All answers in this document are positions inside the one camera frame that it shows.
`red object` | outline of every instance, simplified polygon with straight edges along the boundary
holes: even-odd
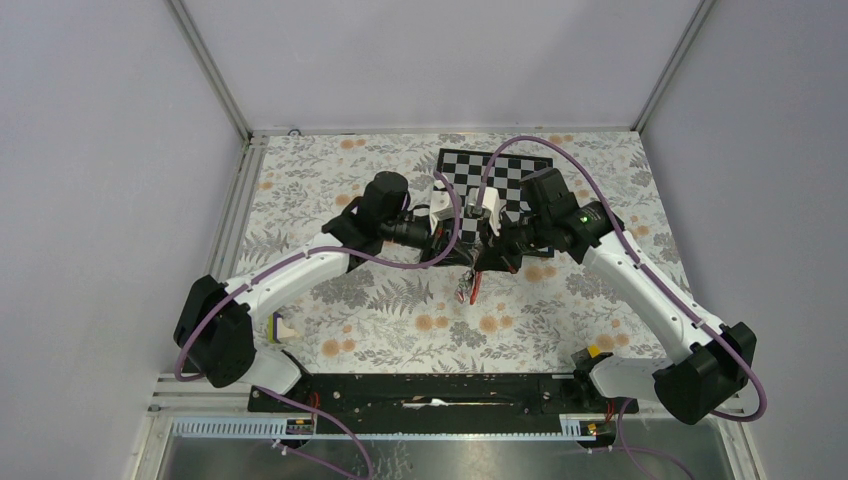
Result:
[[[477,272],[474,276],[474,288],[471,289],[471,305],[477,301],[477,294],[480,293],[480,284],[483,283],[483,272]]]

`table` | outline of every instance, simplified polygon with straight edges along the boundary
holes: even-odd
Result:
[[[241,245],[238,272],[300,247],[381,170],[409,180],[412,204],[427,203],[440,148],[491,152],[511,134],[271,137]],[[683,267],[645,159],[632,132],[538,135],[595,176],[643,251],[684,290]],[[594,198],[580,174],[538,144],[508,153],[548,156],[581,204]],[[387,243],[381,256],[415,263]],[[664,356],[656,337],[599,277],[571,257],[526,257],[516,275],[486,272],[476,305],[454,290],[463,267],[397,270],[365,264],[301,295],[279,312],[301,336],[280,345],[313,373],[563,372],[590,344],[629,357]]]

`checkerboard black frame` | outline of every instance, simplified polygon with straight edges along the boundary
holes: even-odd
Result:
[[[487,152],[474,152],[470,150],[453,150],[442,148],[439,150],[439,159],[436,170],[442,172],[451,182],[462,204],[468,191],[480,186],[483,179],[483,170],[489,162],[492,154]],[[530,206],[526,199],[522,198],[521,179],[535,171],[543,168],[553,167],[553,159],[544,157],[531,157],[526,155],[498,155],[492,174],[486,184],[498,189],[501,197],[503,211],[512,221],[517,221],[522,211],[527,211]],[[477,234],[482,231],[483,223],[463,217],[461,224],[460,240],[469,247],[474,245]],[[536,254],[528,254],[539,257],[553,257],[553,248],[539,250]]]

